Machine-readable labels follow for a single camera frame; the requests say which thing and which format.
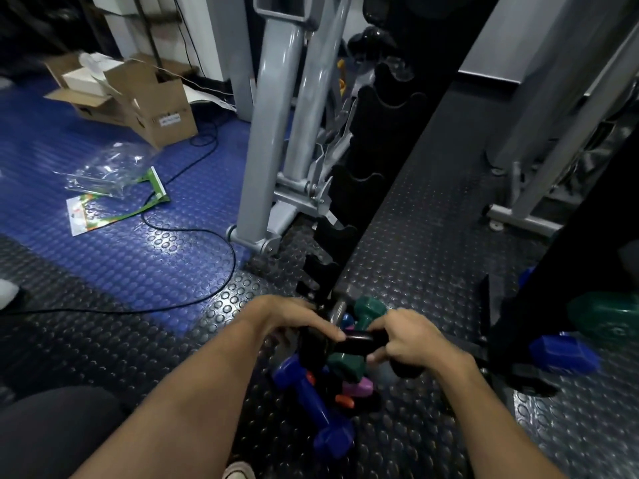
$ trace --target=hand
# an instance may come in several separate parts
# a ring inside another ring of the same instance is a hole
[[[439,371],[442,363],[465,355],[444,338],[427,318],[410,309],[389,309],[371,323],[368,331],[386,329],[388,344],[366,357],[368,363],[380,363],[389,358],[407,365]]]
[[[259,296],[252,299],[238,315],[240,319],[253,319],[263,326],[265,335],[277,328],[310,326],[333,341],[344,341],[346,335],[334,324],[313,311],[315,306],[303,299],[282,296]]]

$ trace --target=open cardboard box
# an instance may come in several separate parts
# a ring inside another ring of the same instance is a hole
[[[60,86],[45,97],[71,104],[85,119],[129,126],[157,149],[197,134],[181,80],[158,83],[151,65],[127,61],[106,71],[109,95],[103,97],[68,88],[62,75],[81,67],[77,54],[45,63]]]

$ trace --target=plastic bag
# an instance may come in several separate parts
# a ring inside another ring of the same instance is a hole
[[[100,149],[73,173],[58,174],[66,176],[68,190],[123,199],[157,156],[148,144],[117,142]]]

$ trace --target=green dumbbell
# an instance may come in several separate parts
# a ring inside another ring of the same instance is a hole
[[[639,338],[639,297],[622,292],[587,292],[567,305],[568,319],[600,344]]]
[[[386,314],[386,306],[369,296],[362,296],[355,302],[355,330],[365,331],[368,326]],[[353,354],[333,353],[328,357],[327,365],[329,369],[342,380],[349,383],[359,383],[364,371],[366,362],[363,356]]]

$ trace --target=black pants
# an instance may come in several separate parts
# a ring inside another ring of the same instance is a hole
[[[0,412],[0,477],[68,478],[125,418],[120,401],[101,388],[22,399]]]

